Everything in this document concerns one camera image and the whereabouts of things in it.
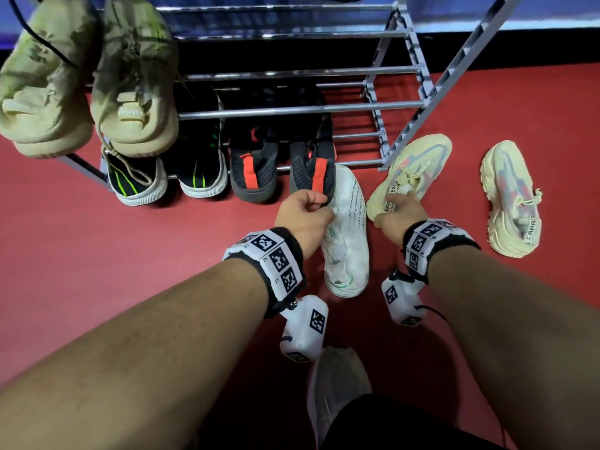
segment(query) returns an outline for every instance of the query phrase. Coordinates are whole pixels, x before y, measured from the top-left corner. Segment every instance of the shoe rack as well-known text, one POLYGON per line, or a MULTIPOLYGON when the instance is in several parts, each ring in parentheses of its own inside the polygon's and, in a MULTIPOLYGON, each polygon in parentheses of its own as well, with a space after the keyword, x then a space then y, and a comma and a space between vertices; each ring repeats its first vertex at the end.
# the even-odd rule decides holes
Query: shoe rack
MULTIPOLYGON (((303 69, 295 71, 263 71, 263 72, 235 72, 219 74, 189 74, 182 76, 187 82, 209 82, 217 92, 231 91, 227 83, 240 80, 255 79, 281 79, 293 77, 348 77, 356 76, 357 79, 348 82, 327 82, 317 84, 322 89, 356 88, 359 90, 364 102, 357 104, 332 104, 308 107, 282 107, 282 108, 257 108, 244 110, 221 110, 213 112, 184 112, 179 114, 179 120, 209 119, 209 118, 235 118, 249 116, 292 115, 325 112, 371 112, 373 129, 369 132, 357 134, 337 134, 336 139, 351 138, 377 138, 379 140, 379 157, 363 161, 339 162, 349 167, 377 167, 380 172, 386 171, 398 157, 407 143, 415 136, 421 125, 429 117, 439 102, 450 91, 461 75, 473 63, 477 55, 490 42, 491 38, 500 29, 510 16, 515 6, 521 0, 495 0, 483 19, 471 33, 467 41, 460 48, 452 62, 442 73, 437 82, 433 82, 427 68, 427 63, 421 51, 419 39, 415 33, 413 22, 407 7, 408 0, 396 0, 392 4, 322 4, 322 5, 256 5, 256 6, 159 6, 159 12, 181 15, 204 15, 214 13, 271 13, 276 11, 389 11, 389 17, 383 29, 376 31, 356 32, 318 32, 308 31, 302 33, 261 33, 240 35, 210 35, 210 36, 175 36, 177 41, 274 41, 294 39, 336 39, 351 38, 379 38, 379 44, 374 53, 371 67, 349 67, 341 69, 303 69), (403 38, 409 53, 411 65, 383 67, 382 62, 392 38, 403 38), (414 74, 416 84, 419 86, 419 99, 413 101, 379 102, 374 86, 375 77, 384 74, 414 74), (400 135, 390 143, 383 124, 382 110, 410 109, 415 111, 413 117, 401 131, 400 135)), ((106 163, 102 160, 100 168, 94 167, 76 154, 59 158, 60 161, 84 173, 87 177, 97 181, 110 189, 108 184, 106 163)), ((279 166, 281 172, 288 172, 289 166, 279 166)))

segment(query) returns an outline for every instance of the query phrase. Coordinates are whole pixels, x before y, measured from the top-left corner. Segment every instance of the wrist strap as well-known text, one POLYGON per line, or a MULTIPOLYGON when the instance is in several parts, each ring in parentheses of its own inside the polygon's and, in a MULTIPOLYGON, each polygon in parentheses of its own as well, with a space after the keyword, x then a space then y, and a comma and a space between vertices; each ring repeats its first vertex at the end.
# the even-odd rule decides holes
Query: wrist strap
POLYGON ((469 245, 481 249, 471 236, 447 219, 427 219, 408 228, 402 241, 409 274, 429 284, 427 268, 431 258, 442 249, 469 245))
POLYGON ((302 248, 284 227, 249 233, 225 251, 223 260, 230 257, 252 264, 265 281, 269 294, 265 318, 287 309, 306 284, 302 248))

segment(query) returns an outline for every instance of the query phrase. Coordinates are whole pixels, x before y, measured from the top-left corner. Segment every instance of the blue wall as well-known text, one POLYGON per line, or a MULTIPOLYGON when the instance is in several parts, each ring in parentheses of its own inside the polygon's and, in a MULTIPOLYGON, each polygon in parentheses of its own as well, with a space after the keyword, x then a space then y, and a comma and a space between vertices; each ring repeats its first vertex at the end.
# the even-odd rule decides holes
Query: blue wall
MULTIPOLYGON (((319 3, 318 0, 149 0, 156 6, 179 5, 255 5, 259 3, 319 3)), ((391 3, 394 0, 365 0, 366 3, 391 3)), ((493 0, 410 0, 409 10, 419 32, 469 31, 493 0)), ((103 0, 94 0, 101 6, 103 0)), ((25 15, 32 11, 26 0, 19 0, 25 15)), ((314 26, 336 30, 380 29, 387 19, 384 12, 292 12, 261 15, 209 14, 166 15, 178 33, 232 33, 259 29, 295 30, 314 26)), ((523 0, 506 29, 600 27, 600 0, 523 0)), ((0 0, 0 48, 10 47, 20 26, 8 5, 0 0)))

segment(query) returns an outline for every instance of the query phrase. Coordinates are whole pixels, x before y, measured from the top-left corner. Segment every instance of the sneaker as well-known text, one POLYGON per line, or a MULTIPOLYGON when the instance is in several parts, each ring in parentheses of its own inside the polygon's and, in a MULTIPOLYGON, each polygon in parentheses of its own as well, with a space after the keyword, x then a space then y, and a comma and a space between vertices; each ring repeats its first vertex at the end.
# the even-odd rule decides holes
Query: sneaker
POLYGON ((525 159, 514 142, 500 142, 485 154, 481 183, 492 207, 491 247, 508 257, 523 257, 536 249, 542 232, 538 212, 542 192, 533 191, 525 159))
POLYGON ((321 249, 325 285, 338 297, 359 295, 369 281, 369 247, 365 199, 354 173, 335 166, 335 194, 329 206, 335 219, 327 227, 321 249))
MULTIPOLYGON (((247 90, 254 108, 276 107, 275 88, 247 90)), ((227 125, 231 186, 245 202, 264 202, 277 188, 279 137, 268 117, 233 118, 227 125)))
POLYGON ((107 163, 110 187, 125 205, 153 203, 167 191, 167 173, 160 157, 124 158, 114 149, 103 147, 102 158, 107 163))
POLYGON ((104 48, 92 90, 96 131, 130 158, 158 155, 177 139, 178 52, 146 0, 106 0, 104 48))
POLYGON ((426 135, 409 143, 389 168, 386 180, 369 197, 369 219, 374 221, 377 215, 394 211, 396 205, 385 199, 389 193, 406 194, 412 190, 422 199, 451 152, 452 142, 443 134, 426 135))
POLYGON ((75 67, 23 31, 0 70, 0 134, 25 156, 55 158, 92 137, 83 84, 101 24, 89 0, 43 0, 29 26, 75 67))
MULTIPOLYGON (((221 100, 210 85, 190 85, 190 89, 193 90, 187 95, 190 105, 202 104, 203 112, 223 110, 221 100)), ((227 163, 221 151, 221 124, 222 120, 218 118, 183 122, 177 141, 163 155, 169 158, 186 196, 214 197, 227 187, 227 163)))
POLYGON ((326 347, 309 374, 308 417, 321 446, 335 417, 350 401, 373 393, 363 363, 352 348, 326 347))
MULTIPOLYGON (((293 105, 325 104, 323 95, 314 84, 295 91, 297 101, 293 105)), ((294 121, 290 125, 296 127, 296 132, 292 131, 289 135, 292 160, 290 193, 295 193, 298 189, 312 189, 326 195, 329 202, 335 192, 335 148, 331 114, 309 114, 299 116, 294 121)))

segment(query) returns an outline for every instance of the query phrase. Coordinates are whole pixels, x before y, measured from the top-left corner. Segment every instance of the floor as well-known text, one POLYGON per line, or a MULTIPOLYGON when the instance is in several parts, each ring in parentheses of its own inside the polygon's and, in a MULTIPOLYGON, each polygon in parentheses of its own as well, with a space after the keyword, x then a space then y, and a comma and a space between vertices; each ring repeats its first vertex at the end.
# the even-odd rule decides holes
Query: floor
MULTIPOLYGON (((445 170, 423 200, 432 217, 450 219, 499 261, 596 306, 600 298, 591 261, 597 259, 600 238, 574 242, 572 231, 600 225, 595 162, 600 159, 599 74, 598 64, 469 72, 419 133, 444 133, 454 143, 445 170), (535 186, 544 191, 541 246, 521 260, 501 257, 485 242, 488 202, 479 163, 487 149, 504 139, 519 145, 535 186)), ((403 77, 380 78, 377 87, 382 101, 414 94, 403 77)), ((385 113, 391 139, 409 116, 385 113)), ((335 126, 338 133, 372 128, 364 114, 335 116, 335 126)), ((340 159, 375 157, 374 147, 337 144, 340 159)), ((177 192, 168 205, 129 208, 58 161, 22 157, 1 138, 0 148, 0 383, 117 313, 217 263, 233 241, 272 226, 278 208, 244 203, 232 193, 221 201, 197 201, 177 192)), ((97 161, 98 149, 94 139, 82 154, 97 161)), ((374 169, 357 170, 356 176, 366 196, 383 179, 374 169)), ((288 177, 280 181, 283 198, 288 177)), ((370 223, 368 239, 371 281, 356 299, 342 301, 327 292, 321 253, 305 266, 306 292, 329 302, 326 343, 353 346, 375 392, 502 444, 498 419, 446 323, 431 315, 424 325, 408 329, 389 318, 379 288, 398 249, 370 223)), ((425 303, 435 303, 435 297, 423 295, 425 303)), ((275 318, 257 330, 206 419, 206 445, 218 440, 223 446, 225 440, 247 448, 311 448, 304 409, 308 366, 280 355, 283 326, 284 320, 275 318)))

